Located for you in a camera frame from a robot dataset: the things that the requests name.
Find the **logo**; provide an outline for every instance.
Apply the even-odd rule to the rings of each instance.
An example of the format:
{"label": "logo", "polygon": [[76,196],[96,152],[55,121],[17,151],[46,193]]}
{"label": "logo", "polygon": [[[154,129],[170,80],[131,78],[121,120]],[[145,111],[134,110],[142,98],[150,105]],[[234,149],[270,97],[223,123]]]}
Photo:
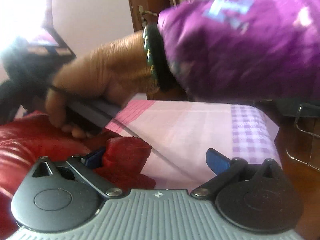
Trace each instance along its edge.
{"label": "logo", "polygon": [[163,196],[163,194],[162,194],[161,192],[157,192],[157,193],[155,194],[155,196],[156,196],[157,198],[161,198],[161,197]]}
{"label": "logo", "polygon": [[245,15],[248,13],[253,3],[253,0],[214,0],[211,8],[204,13],[204,16],[220,23],[227,21],[230,26],[236,30],[241,27],[243,23],[236,16],[228,17],[226,11],[228,10],[240,15]]}

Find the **blue clip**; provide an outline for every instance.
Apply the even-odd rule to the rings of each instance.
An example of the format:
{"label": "blue clip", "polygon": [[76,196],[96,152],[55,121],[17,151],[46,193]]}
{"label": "blue clip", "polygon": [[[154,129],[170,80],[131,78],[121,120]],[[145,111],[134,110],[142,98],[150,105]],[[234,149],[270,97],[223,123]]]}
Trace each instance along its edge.
{"label": "blue clip", "polygon": [[214,174],[219,175],[230,168],[230,159],[222,155],[215,149],[209,149],[206,153],[205,160],[208,167],[214,172]]}
{"label": "blue clip", "polygon": [[96,168],[102,167],[102,157],[104,153],[106,152],[105,147],[101,147],[98,150],[95,150],[86,156],[82,157],[81,163],[86,166],[87,168],[93,170]]}

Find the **purple sleeve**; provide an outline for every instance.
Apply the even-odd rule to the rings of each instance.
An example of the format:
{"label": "purple sleeve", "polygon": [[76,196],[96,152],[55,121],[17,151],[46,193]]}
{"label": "purple sleeve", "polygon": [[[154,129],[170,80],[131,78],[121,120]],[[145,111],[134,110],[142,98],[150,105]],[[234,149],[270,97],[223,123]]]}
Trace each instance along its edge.
{"label": "purple sleeve", "polygon": [[158,28],[171,72],[202,99],[320,99],[320,0],[190,0]]}

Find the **red object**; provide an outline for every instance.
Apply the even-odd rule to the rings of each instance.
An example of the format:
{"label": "red object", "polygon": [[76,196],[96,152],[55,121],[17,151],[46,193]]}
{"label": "red object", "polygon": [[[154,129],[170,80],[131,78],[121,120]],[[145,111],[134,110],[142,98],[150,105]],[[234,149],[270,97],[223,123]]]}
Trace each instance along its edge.
{"label": "red object", "polygon": [[45,114],[33,114],[0,126],[0,239],[15,230],[10,202],[15,191],[40,156],[63,161],[107,146],[103,168],[95,171],[123,190],[152,189],[155,181],[140,174],[151,147],[138,138],[121,137],[109,130],[93,139],[75,140],[54,128]]}
{"label": "red object", "polygon": [[109,139],[102,158],[102,168],[95,171],[124,191],[130,188],[153,189],[156,182],[141,174],[151,146],[135,137]]}

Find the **checkered fabric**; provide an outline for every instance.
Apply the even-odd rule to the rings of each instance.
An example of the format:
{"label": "checkered fabric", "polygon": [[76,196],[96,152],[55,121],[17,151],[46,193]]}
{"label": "checkered fabric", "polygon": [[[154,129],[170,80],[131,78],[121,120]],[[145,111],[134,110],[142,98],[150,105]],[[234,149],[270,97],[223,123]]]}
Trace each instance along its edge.
{"label": "checkered fabric", "polygon": [[276,146],[270,138],[264,119],[267,117],[252,106],[231,105],[233,155],[252,164],[261,164],[266,158],[280,165]]}

